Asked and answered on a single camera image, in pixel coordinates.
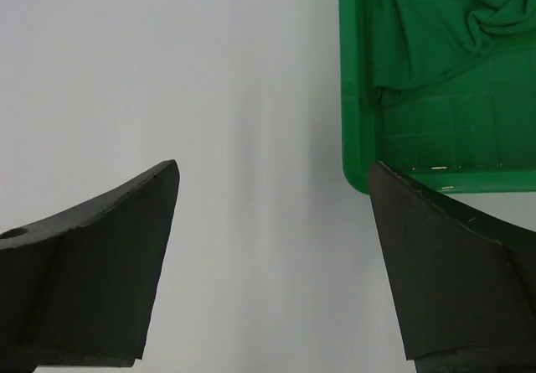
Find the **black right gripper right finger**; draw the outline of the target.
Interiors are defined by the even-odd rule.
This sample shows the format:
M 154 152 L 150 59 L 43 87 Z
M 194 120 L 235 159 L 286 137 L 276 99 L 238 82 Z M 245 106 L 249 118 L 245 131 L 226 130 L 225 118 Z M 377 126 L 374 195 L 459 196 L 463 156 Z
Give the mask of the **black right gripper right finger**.
M 535 369 L 535 234 L 374 163 L 375 224 L 419 372 Z

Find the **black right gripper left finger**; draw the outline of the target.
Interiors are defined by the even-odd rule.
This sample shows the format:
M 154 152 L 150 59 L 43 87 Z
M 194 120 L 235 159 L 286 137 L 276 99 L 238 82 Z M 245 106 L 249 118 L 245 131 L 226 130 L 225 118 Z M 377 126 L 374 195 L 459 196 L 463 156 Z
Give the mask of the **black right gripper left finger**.
M 142 358 L 179 181 L 167 160 L 2 233 L 2 367 L 129 368 Z

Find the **green t shirt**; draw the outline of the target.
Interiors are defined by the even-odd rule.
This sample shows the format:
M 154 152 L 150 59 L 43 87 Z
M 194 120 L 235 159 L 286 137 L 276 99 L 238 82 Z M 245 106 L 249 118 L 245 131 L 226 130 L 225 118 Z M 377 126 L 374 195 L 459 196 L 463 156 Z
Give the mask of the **green t shirt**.
M 380 106 L 465 72 L 502 36 L 535 30 L 535 0 L 368 0 L 371 85 Z

